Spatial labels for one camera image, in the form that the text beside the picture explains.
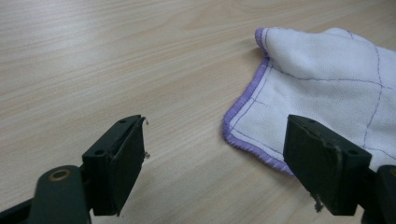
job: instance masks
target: wood grain surface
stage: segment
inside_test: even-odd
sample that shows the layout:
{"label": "wood grain surface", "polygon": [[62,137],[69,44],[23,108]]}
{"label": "wood grain surface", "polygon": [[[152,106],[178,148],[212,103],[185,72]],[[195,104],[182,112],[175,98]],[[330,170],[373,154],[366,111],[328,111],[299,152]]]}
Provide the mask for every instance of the wood grain surface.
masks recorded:
{"label": "wood grain surface", "polygon": [[254,31],[273,26],[396,50],[393,0],[2,1],[0,210],[141,114],[151,157],[120,216],[93,223],[360,223],[361,208],[317,214],[298,180],[221,137],[262,59]]}

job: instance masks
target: white towel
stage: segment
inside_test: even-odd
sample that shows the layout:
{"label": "white towel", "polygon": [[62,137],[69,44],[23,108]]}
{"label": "white towel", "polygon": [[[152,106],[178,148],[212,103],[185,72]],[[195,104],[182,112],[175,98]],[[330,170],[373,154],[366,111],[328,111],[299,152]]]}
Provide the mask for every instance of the white towel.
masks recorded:
{"label": "white towel", "polygon": [[292,175],[282,152],[294,114],[373,154],[372,170],[396,165],[396,52],[338,28],[258,29],[256,41],[265,57],[224,116],[227,142]]}

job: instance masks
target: purple towel edge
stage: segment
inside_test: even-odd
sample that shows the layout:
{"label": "purple towel edge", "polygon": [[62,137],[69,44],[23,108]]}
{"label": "purple towel edge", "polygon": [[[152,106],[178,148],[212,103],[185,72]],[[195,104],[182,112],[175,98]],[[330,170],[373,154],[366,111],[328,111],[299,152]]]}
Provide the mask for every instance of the purple towel edge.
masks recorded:
{"label": "purple towel edge", "polygon": [[254,154],[261,161],[263,161],[264,163],[268,164],[269,166],[271,166],[272,168],[274,168],[278,171],[281,171],[288,175],[293,175],[289,166],[285,162],[279,161],[278,159],[271,157],[263,149],[256,147],[256,146],[254,146],[248,142],[245,142],[241,139],[238,139],[235,136],[233,136],[233,134],[231,133],[231,131],[232,131],[232,127],[230,125],[231,120],[238,114],[238,112],[241,110],[241,108],[248,102],[251,95],[258,87],[260,81],[262,80],[262,78],[265,74],[267,65],[270,61],[267,51],[265,50],[265,48],[262,44],[263,30],[264,30],[263,28],[257,29],[255,32],[255,38],[256,38],[257,45],[264,51],[265,56],[260,64],[259,68],[257,69],[253,80],[248,84],[248,86],[245,89],[245,91],[243,92],[243,94],[236,100],[236,102],[231,106],[231,108],[224,115],[223,124],[222,124],[222,130],[223,130],[222,134],[223,134],[223,138],[230,145]]}

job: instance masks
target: light wood tabletop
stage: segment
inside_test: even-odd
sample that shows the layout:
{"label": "light wood tabletop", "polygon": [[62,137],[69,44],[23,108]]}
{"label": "light wood tabletop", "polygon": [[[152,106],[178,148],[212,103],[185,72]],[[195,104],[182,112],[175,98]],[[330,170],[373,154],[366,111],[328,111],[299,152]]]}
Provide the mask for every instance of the light wood tabletop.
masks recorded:
{"label": "light wood tabletop", "polygon": [[340,27],[396,50],[396,1],[3,1],[0,210],[141,114],[151,157],[120,216],[93,223],[360,223],[361,208],[317,214],[297,179],[221,136],[262,60],[254,32],[273,26]]}

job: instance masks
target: black plastic part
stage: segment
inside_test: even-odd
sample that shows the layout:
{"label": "black plastic part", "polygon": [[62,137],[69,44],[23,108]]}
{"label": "black plastic part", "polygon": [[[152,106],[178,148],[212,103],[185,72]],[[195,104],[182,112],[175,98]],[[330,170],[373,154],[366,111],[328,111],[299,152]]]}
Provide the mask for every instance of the black plastic part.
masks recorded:
{"label": "black plastic part", "polygon": [[361,223],[382,224],[385,223],[379,206],[379,198],[375,189],[375,180],[378,175],[367,169],[366,173],[357,181],[355,188],[356,201],[364,209]]}
{"label": "black plastic part", "polygon": [[396,166],[379,167],[375,192],[386,223],[396,223]]}
{"label": "black plastic part", "polygon": [[371,154],[315,120],[289,115],[286,164],[317,202],[336,216],[353,216]]}
{"label": "black plastic part", "polygon": [[96,216],[119,215],[128,199],[145,158],[144,120],[119,120],[83,154],[81,169],[90,179],[88,201]]}
{"label": "black plastic part", "polygon": [[0,223],[25,224],[29,217],[32,199],[19,203],[0,213]]}
{"label": "black plastic part", "polygon": [[77,166],[61,166],[38,179],[28,223],[91,223]]}

